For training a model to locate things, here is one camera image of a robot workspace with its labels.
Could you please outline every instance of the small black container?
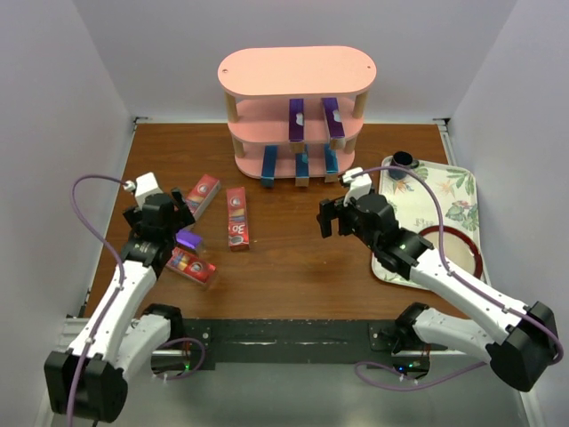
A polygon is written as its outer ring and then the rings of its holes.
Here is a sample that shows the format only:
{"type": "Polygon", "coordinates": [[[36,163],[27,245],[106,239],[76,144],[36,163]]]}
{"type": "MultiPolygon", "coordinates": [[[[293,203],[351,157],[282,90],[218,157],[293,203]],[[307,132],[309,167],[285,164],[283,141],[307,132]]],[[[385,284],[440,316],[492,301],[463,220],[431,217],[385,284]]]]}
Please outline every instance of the small black container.
{"type": "MultiPolygon", "coordinates": [[[[399,166],[405,169],[413,169],[414,167],[417,167],[416,163],[417,162],[413,160],[413,156],[405,151],[398,151],[395,153],[391,158],[391,162],[389,162],[391,166],[399,166]]],[[[403,171],[389,170],[388,172],[389,176],[395,181],[401,181],[405,176],[407,176],[407,173],[403,171]]]]}

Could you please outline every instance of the white enclosure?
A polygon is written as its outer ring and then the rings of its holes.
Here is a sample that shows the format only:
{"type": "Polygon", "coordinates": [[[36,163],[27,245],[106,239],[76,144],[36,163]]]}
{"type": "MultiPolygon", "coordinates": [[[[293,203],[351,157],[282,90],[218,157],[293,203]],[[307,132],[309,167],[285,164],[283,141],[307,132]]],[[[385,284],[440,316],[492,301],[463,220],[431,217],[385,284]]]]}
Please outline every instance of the white enclosure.
{"type": "MultiPolygon", "coordinates": [[[[131,120],[71,0],[0,5],[0,424],[33,425],[44,361],[92,281],[100,244],[69,205],[84,173],[120,175],[131,120]]],[[[80,204],[107,226],[116,185],[80,204]]]]}
{"type": "MultiPolygon", "coordinates": [[[[475,174],[494,286],[556,313],[569,345],[569,4],[519,0],[451,120],[475,174]]],[[[537,382],[548,426],[567,425],[567,360],[537,382]]]]}
{"type": "Polygon", "coordinates": [[[515,0],[75,3],[135,116],[225,120],[217,67],[233,51],[344,44],[378,67],[367,120],[424,122],[456,110],[515,0]]]}
{"type": "MultiPolygon", "coordinates": [[[[19,0],[0,24],[2,425],[42,414],[45,357],[99,259],[69,207],[73,180],[122,173],[132,117],[225,120],[217,66],[245,47],[354,46],[378,67],[369,121],[451,117],[494,286],[548,304],[569,346],[567,2],[19,0]]],[[[104,230],[117,187],[83,188],[104,230]]],[[[566,361],[541,378],[535,425],[566,424],[568,381],[566,361]]]]}

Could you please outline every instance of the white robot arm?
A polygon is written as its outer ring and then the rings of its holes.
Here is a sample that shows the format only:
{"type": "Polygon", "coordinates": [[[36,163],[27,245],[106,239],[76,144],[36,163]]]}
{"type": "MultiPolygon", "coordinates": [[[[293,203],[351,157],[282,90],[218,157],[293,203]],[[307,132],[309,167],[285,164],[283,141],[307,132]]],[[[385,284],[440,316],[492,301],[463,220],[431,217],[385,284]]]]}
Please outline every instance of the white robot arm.
{"type": "Polygon", "coordinates": [[[83,369],[75,392],[74,414],[113,422],[126,401],[128,382],[152,351],[184,335],[179,309],[152,304],[131,328],[142,299],[156,283],[172,257],[176,233],[195,222],[178,189],[164,193],[154,174],[127,182],[137,205],[124,211],[131,226],[121,250],[121,267],[81,333],[67,351],[52,351],[44,364],[53,412],[66,413],[71,379],[84,355],[83,369]]]}
{"type": "Polygon", "coordinates": [[[403,338],[462,351],[490,364],[510,386],[529,391],[557,355],[555,343],[543,331],[547,328],[545,332],[557,337],[553,312],[541,302],[530,307],[509,297],[445,258],[447,269],[429,241],[399,227],[393,207],[375,194],[370,176],[362,172],[356,168],[341,177],[349,188],[345,197],[320,203],[317,219],[323,238],[332,235],[331,221],[338,219],[339,233],[357,236],[384,268],[425,286],[470,317],[454,318],[415,303],[396,320],[403,338]]]}

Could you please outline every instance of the wooden table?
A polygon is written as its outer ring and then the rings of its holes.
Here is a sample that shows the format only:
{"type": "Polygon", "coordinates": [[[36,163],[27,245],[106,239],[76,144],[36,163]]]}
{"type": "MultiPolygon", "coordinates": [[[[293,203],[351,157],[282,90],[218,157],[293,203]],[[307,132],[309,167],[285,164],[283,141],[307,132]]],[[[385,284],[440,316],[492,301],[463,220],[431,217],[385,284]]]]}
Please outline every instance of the wooden table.
{"type": "MultiPolygon", "coordinates": [[[[379,165],[404,150],[431,162],[446,163],[435,125],[365,125],[354,165],[379,165]]],[[[294,180],[262,188],[236,168],[226,124],[139,125],[125,179],[154,172],[163,190],[180,187],[186,194],[204,173],[221,180],[221,191],[194,231],[205,241],[203,258],[219,276],[207,291],[164,270],[140,306],[152,302],[180,307],[185,318],[395,318],[412,302],[424,302],[452,315],[459,312],[431,292],[379,281],[371,272],[370,251],[355,237],[322,239],[316,220],[318,202],[345,194],[339,184],[312,179],[305,189],[294,180]],[[225,189],[245,186],[251,249],[228,249],[225,189]]],[[[373,176],[377,183],[377,173],[373,176]]],[[[129,227],[122,211],[132,196],[119,191],[107,238],[120,249],[129,227]]],[[[115,268],[103,251],[85,315],[90,316],[115,268]]]]}

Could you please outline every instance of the pink shelf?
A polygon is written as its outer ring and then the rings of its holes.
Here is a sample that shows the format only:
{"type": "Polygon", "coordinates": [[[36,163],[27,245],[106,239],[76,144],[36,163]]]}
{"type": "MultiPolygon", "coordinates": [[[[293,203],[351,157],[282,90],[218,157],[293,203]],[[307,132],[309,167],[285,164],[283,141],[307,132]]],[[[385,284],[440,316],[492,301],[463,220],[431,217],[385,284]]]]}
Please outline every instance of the pink shelf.
{"type": "Polygon", "coordinates": [[[227,93],[238,98],[357,95],[372,85],[377,69],[348,46],[271,47],[231,53],[218,68],[227,93]]]}
{"type": "MultiPolygon", "coordinates": [[[[245,157],[235,157],[239,170],[251,178],[260,178],[263,166],[264,146],[260,144],[244,145],[245,157]]],[[[342,150],[336,151],[338,157],[338,173],[346,172],[354,163],[356,153],[346,154],[342,150]]],[[[324,145],[309,145],[309,174],[310,177],[325,176],[324,145]]],[[[294,154],[286,145],[278,147],[275,168],[275,178],[294,178],[296,176],[296,163],[294,154]]]]}
{"type": "MultiPolygon", "coordinates": [[[[350,98],[338,98],[346,141],[362,130],[363,118],[353,118],[354,102],[350,98]]],[[[288,143],[288,99],[262,98],[237,103],[237,123],[228,123],[233,136],[246,143],[263,145],[288,143]]],[[[304,100],[304,140],[307,144],[328,142],[324,112],[320,99],[304,100]]]]}

